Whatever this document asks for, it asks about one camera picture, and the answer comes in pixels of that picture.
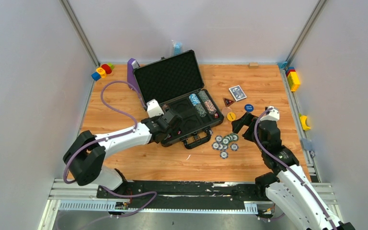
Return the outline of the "yellow big blind button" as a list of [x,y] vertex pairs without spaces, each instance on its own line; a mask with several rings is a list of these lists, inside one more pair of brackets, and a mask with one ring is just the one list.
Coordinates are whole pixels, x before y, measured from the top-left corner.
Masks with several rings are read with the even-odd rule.
[[229,112],[227,113],[226,115],[226,118],[229,120],[229,121],[235,121],[236,120],[236,114],[234,112]]

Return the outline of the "blue small blind button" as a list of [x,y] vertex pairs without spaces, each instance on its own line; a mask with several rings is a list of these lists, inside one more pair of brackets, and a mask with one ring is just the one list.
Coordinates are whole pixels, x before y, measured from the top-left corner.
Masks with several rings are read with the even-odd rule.
[[246,104],[244,106],[244,109],[245,109],[246,112],[250,112],[251,113],[254,110],[254,106],[252,104]]

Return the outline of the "blue playing card deck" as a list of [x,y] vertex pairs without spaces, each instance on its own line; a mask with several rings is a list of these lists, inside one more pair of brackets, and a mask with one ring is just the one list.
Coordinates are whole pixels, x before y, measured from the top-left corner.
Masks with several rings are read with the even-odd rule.
[[233,99],[236,102],[244,100],[244,99],[247,98],[245,92],[243,91],[243,89],[241,88],[240,85],[230,87],[229,92],[231,93]]

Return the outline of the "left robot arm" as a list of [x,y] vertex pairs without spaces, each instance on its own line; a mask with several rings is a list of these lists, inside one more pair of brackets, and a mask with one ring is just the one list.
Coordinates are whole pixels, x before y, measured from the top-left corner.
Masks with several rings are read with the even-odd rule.
[[104,166],[104,161],[123,150],[160,143],[182,122],[182,117],[169,110],[136,122],[134,126],[119,131],[93,135],[90,131],[80,133],[69,150],[63,156],[66,165],[64,181],[79,186],[96,184],[109,189],[116,198],[127,194],[127,184],[122,174]]

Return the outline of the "clear pink dealer button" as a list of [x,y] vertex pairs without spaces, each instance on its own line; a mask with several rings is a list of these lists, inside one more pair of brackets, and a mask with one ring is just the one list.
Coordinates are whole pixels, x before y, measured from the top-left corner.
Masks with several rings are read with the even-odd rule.
[[227,114],[229,114],[230,112],[232,112],[232,109],[230,107],[223,107],[221,109],[221,113],[224,115],[224,116],[227,116]]

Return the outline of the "loose chip right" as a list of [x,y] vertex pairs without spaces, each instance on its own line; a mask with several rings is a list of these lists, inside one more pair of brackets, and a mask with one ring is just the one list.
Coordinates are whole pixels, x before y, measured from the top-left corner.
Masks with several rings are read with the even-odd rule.
[[233,143],[233,144],[231,144],[230,149],[231,149],[232,151],[237,151],[237,150],[239,149],[239,146],[238,146],[238,144]]

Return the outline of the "loose chip top left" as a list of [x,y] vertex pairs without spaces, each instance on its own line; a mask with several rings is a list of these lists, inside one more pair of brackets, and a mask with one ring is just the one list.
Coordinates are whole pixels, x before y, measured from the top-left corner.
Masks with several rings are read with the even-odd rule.
[[222,142],[222,140],[223,140],[223,137],[222,137],[222,136],[220,136],[220,135],[217,135],[217,136],[215,137],[215,141],[216,141],[216,142],[218,142],[218,143],[221,143],[221,142]]

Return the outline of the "pink white poker chip stack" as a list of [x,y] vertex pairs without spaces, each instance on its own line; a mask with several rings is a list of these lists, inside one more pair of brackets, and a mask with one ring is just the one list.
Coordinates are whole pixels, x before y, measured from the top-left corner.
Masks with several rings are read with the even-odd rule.
[[215,106],[214,106],[214,104],[212,103],[211,100],[204,101],[204,105],[205,105],[207,111],[209,112],[209,114],[213,115],[217,112],[217,109],[215,108]]

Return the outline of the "loose chip front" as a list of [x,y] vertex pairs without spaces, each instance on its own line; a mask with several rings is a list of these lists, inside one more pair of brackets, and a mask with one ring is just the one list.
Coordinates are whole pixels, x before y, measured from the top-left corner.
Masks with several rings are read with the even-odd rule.
[[229,156],[226,151],[221,151],[219,155],[222,159],[227,159]]

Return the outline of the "light blue poker chip stack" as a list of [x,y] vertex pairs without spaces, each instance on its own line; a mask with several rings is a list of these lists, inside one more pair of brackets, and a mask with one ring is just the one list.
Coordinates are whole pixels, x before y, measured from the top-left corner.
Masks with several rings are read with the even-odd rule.
[[193,106],[197,106],[198,104],[201,104],[198,96],[194,93],[189,95],[189,99],[190,99]]

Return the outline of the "dark green poker chip stack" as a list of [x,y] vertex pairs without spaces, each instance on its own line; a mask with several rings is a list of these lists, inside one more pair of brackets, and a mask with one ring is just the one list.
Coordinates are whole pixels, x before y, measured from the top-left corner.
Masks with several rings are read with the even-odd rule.
[[206,101],[209,100],[209,97],[208,97],[208,95],[206,94],[205,91],[200,91],[197,95],[198,95],[199,99],[202,101],[202,103],[205,103]]

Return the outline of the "yellow curved toy piece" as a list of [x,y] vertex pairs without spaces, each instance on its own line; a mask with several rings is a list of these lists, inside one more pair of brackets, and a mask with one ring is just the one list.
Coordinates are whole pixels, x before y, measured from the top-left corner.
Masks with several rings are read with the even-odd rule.
[[308,117],[306,115],[299,114],[299,120],[304,131],[311,130],[311,126],[308,124]]

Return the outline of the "small wooden block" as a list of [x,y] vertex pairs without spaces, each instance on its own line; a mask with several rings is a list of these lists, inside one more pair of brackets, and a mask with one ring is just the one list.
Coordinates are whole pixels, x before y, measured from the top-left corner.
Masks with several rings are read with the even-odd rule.
[[257,63],[257,62],[250,62],[248,64],[248,68],[250,68],[250,69],[255,69],[255,68],[258,68],[258,67],[259,67],[259,63]]

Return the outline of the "yellow red toy brick block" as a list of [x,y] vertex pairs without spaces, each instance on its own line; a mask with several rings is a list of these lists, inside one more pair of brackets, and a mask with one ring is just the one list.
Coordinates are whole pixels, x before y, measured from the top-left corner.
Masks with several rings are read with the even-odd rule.
[[299,80],[296,70],[293,67],[288,68],[286,71],[286,76],[287,76],[287,81],[290,87],[290,91],[296,92],[301,85],[301,82]]

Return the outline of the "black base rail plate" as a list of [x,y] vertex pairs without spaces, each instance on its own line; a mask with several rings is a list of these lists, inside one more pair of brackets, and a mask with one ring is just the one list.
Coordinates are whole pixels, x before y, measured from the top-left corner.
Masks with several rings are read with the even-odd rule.
[[115,190],[118,194],[155,191],[167,196],[232,196],[240,201],[269,201],[263,188],[255,183],[197,181],[131,181]]

